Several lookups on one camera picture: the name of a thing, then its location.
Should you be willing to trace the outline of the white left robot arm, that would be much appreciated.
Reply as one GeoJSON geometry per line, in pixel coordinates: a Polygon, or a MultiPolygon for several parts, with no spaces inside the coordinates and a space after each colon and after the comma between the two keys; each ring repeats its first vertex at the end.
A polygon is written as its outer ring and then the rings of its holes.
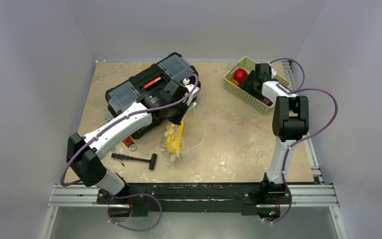
{"type": "Polygon", "coordinates": [[[102,159],[122,140],[149,126],[155,117],[180,125],[200,83],[184,85],[169,82],[155,92],[145,92],[120,115],[83,136],[68,138],[67,168],[71,168],[85,186],[98,186],[109,193],[117,204],[128,199],[127,183],[121,176],[107,169],[102,159]]]}

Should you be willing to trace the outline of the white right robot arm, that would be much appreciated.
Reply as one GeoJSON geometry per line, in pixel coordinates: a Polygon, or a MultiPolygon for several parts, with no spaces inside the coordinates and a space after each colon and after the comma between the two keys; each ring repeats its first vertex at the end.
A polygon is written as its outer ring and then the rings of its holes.
{"type": "Polygon", "coordinates": [[[273,158],[268,167],[261,188],[260,198],[267,203],[286,193],[286,178],[292,157],[292,147],[309,130],[308,98],[298,96],[284,84],[273,79],[273,70],[267,63],[255,64],[244,82],[253,88],[263,100],[274,103],[272,131],[276,137],[273,158]]]}

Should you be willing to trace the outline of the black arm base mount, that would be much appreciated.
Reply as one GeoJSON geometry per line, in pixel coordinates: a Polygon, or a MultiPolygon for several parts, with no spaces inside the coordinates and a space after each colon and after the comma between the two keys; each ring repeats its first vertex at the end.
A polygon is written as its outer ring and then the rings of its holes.
{"type": "Polygon", "coordinates": [[[261,182],[243,183],[130,183],[114,198],[100,189],[96,202],[124,206],[134,217],[149,212],[240,213],[243,216],[277,219],[281,206],[290,203],[290,188],[282,196],[261,194],[261,182]]]}

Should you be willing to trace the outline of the clear zip top bag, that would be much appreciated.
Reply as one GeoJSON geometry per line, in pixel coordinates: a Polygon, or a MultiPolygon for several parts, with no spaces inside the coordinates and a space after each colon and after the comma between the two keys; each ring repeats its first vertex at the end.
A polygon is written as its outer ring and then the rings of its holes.
{"type": "Polygon", "coordinates": [[[173,160],[164,146],[164,134],[161,140],[161,153],[166,164],[172,168],[185,164],[190,160],[191,155],[197,147],[199,147],[204,139],[204,131],[202,122],[195,110],[197,103],[193,103],[185,114],[184,131],[183,131],[183,154],[180,158],[173,160]]]}

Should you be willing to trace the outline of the yellow toy banana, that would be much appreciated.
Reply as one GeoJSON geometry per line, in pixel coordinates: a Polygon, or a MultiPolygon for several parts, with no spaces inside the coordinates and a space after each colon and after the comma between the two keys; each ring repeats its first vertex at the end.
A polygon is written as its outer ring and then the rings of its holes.
{"type": "Polygon", "coordinates": [[[184,121],[180,125],[169,123],[164,133],[164,146],[173,160],[183,154],[184,121]]]}

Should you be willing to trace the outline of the dark red toy fruit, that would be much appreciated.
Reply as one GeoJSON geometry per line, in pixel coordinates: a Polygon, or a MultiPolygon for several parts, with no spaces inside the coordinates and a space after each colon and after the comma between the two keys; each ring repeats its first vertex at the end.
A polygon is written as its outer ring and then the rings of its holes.
{"type": "Polygon", "coordinates": [[[273,102],[269,100],[268,98],[263,98],[262,103],[265,104],[266,106],[270,107],[273,105],[273,102]]]}

